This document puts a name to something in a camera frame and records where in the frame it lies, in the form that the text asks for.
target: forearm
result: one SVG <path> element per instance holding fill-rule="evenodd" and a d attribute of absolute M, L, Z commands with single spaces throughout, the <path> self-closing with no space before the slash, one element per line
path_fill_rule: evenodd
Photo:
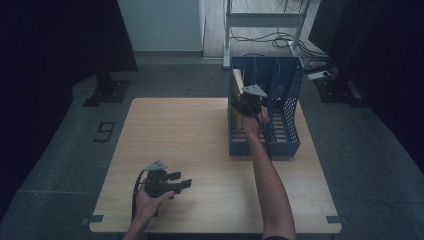
<path fill-rule="evenodd" d="M 253 157 L 256 188 L 264 222 L 264 233 L 271 233 L 271 235 L 281 235 L 283 233 L 285 237 L 295 239 L 293 214 L 280 176 L 259 138 L 249 138 L 249 146 Z"/>

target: blue plastic basket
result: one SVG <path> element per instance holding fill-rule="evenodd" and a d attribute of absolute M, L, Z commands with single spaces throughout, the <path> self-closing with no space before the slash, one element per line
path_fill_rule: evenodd
<path fill-rule="evenodd" d="M 258 84 L 268 94 L 264 105 L 268 108 L 270 118 L 267 132 L 271 155 L 293 156 L 300 145 L 294 116 L 303 76 L 301 60 L 298 57 L 231 58 L 228 98 L 229 152 L 231 156 L 246 156 L 251 154 L 246 135 L 243 130 L 236 130 L 237 120 L 231 114 L 233 69 L 243 72 L 244 85 Z"/>

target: wooden table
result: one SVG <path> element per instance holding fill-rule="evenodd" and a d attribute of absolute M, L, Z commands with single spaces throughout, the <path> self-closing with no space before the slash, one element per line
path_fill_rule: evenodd
<path fill-rule="evenodd" d="M 139 98 L 132 102 L 91 222 L 93 232 L 126 232 L 140 171 L 160 159 L 192 187 L 166 201 L 148 232 L 261 233 L 251 157 L 228 154 L 226 98 Z M 340 223 L 300 105 L 301 145 L 273 157 L 289 195 L 298 233 L 337 233 Z"/>

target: black stand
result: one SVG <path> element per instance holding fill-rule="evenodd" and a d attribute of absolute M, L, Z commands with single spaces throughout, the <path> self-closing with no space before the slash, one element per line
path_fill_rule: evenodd
<path fill-rule="evenodd" d="M 380 0 L 371 10 L 370 17 L 365 22 L 358 36 L 356 36 L 352 47 L 348 50 L 348 54 L 339 72 L 334 79 L 316 80 L 317 90 L 321 96 L 322 102 L 325 103 L 349 103 L 352 107 L 367 107 L 365 100 L 356 90 L 352 80 L 352 72 L 354 66 L 354 58 L 360 50 L 361 44 L 370 31 L 371 25 L 375 20 L 384 0 Z"/>
<path fill-rule="evenodd" d="M 98 107 L 100 103 L 122 103 L 130 81 L 113 81 L 108 72 L 97 73 L 96 77 L 99 84 L 83 106 Z"/>

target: metal rack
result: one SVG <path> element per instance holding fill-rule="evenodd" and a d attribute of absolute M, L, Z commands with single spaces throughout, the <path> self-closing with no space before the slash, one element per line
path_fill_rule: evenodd
<path fill-rule="evenodd" d="M 290 44 L 292 56 L 298 57 L 297 44 L 299 43 L 300 33 L 305 23 L 306 15 L 311 0 L 306 0 L 305 7 L 301 13 L 232 13 L 231 1 L 227 0 L 227 11 L 225 14 L 225 41 L 223 67 L 230 68 L 230 29 L 232 27 L 280 27 L 296 28 L 293 42 Z"/>

